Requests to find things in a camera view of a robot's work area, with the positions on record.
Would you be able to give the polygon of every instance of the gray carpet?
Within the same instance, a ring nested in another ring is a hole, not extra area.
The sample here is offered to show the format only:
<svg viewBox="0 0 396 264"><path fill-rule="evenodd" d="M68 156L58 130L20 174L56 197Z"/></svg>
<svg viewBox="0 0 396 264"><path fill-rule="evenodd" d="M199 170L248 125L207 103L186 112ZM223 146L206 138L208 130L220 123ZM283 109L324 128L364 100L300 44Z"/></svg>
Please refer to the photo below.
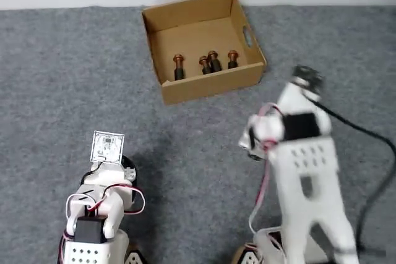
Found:
<svg viewBox="0 0 396 264"><path fill-rule="evenodd" d="M236 143L297 63L322 72L327 106L394 138L395 7L245 9L269 60L261 83L174 106L162 103L140 8L0 12L1 263L55 263L65 199L90 166L95 129L126 134L148 204L123 228L149 263L229 263L251 239L262 174ZM335 121L334 138L355 223L391 152ZM393 184L364 233L393 257L395 205ZM257 224L274 226L279 216L272 181Z"/></svg>

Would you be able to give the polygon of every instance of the box handle hole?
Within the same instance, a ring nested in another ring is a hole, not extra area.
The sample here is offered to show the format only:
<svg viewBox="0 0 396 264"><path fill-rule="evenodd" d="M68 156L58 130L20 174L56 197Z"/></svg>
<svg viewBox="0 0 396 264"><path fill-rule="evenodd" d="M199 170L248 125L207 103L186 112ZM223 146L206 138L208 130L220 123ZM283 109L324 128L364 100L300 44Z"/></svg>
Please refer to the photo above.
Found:
<svg viewBox="0 0 396 264"><path fill-rule="evenodd" d="M247 44L248 47L252 47L253 41L252 41L252 35L250 34L250 30L248 29L248 26L244 25L242 27L242 32L243 32L243 37L245 38L245 43Z"/></svg>

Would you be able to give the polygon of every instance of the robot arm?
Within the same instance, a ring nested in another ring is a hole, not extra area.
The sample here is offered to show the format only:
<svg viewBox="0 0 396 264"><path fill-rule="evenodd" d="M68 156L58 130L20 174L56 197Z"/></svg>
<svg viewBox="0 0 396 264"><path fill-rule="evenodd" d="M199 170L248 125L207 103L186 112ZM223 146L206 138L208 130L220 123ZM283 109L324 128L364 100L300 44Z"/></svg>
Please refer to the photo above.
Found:
<svg viewBox="0 0 396 264"><path fill-rule="evenodd" d="M119 225L124 214L141 213L143 193L136 188L136 170L123 156L124 135L95 131L90 161L78 191L66 202L66 230L59 246L58 263L124 264L129 245ZM128 211L138 192L139 211ZM135 262L143 263L134 252Z"/></svg>
<svg viewBox="0 0 396 264"><path fill-rule="evenodd" d="M319 101L321 83L322 78L316 71L305 66L296 67L278 103L269 106L275 106L279 113L252 115L239 145L249 152L250 157L264 159L261 144L265 140L281 142L329 135L330 117L310 101Z"/></svg>
<svg viewBox="0 0 396 264"><path fill-rule="evenodd" d="M268 158L274 168L282 211L280 233L288 264L305 264L309 232L316 223L335 250L342 251L335 255L337 263L358 264L355 238L344 212L338 183L330 117L314 104L320 99L321 82L316 71L296 67L278 103L249 118L239 145L255 160ZM277 112L269 113L271 107ZM268 148L264 145L266 141L276 145ZM302 178L311 180L310 197L303 193ZM274 249L265 237L265 229L254 236L264 257L269 254L269 245ZM279 263L270 258L265 261Z"/></svg>

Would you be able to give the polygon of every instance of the cardboard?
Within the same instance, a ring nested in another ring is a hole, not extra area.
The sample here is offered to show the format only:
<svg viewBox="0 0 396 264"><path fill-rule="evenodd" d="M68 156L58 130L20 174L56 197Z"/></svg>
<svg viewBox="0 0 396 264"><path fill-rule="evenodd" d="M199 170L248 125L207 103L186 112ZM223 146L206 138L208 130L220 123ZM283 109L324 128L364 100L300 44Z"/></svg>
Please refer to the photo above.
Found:
<svg viewBox="0 0 396 264"><path fill-rule="evenodd" d="M238 0L185 0L143 10L154 71L165 104L255 85L267 65ZM238 67L228 69L228 52ZM222 71L203 75L201 56L218 53ZM175 54L184 56L185 79L174 81Z"/></svg>

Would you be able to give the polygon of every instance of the screw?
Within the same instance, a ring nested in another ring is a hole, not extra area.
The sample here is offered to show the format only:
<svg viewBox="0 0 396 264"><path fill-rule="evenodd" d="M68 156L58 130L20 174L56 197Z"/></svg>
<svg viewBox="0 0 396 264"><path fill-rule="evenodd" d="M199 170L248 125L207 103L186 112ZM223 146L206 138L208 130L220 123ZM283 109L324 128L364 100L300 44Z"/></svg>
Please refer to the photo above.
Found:
<svg viewBox="0 0 396 264"><path fill-rule="evenodd" d="M183 60L184 57L180 54L176 54L173 57L173 62L176 63L176 69L174 70L174 80L184 79Z"/></svg>
<svg viewBox="0 0 396 264"><path fill-rule="evenodd" d="M173 62L176 63L176 68L183 68L183 60L184 60L184 57L181 54L176 54L173 57Z"/></svg>
<svg viewBox="0 0 396 264"><path fill-rule="evenodd" d="M208 53L208 59L210 60L210 66L213 72L218 72L222 69L222 66L220 64L220 61L217 59L217 56L218 55L216 51L209 51Z"/></svg>
<svg viewBox="0 0 396 264"><path fill-rule="evenodd" d="M228 63L228 69L238 67L238 63L236 62L236 58L238 58L238 56L238 52L233 49L228 52L228 57L230 59Z"/></svg>
<svg viewBox="0 0 396 264"><path fill-rule="evenodd" d="M210 70L209 64L208 64L208 58L207 56L202 56L199 58L199 64L202 65L202 73L203 74L209 74L212 71Z"/></svg>

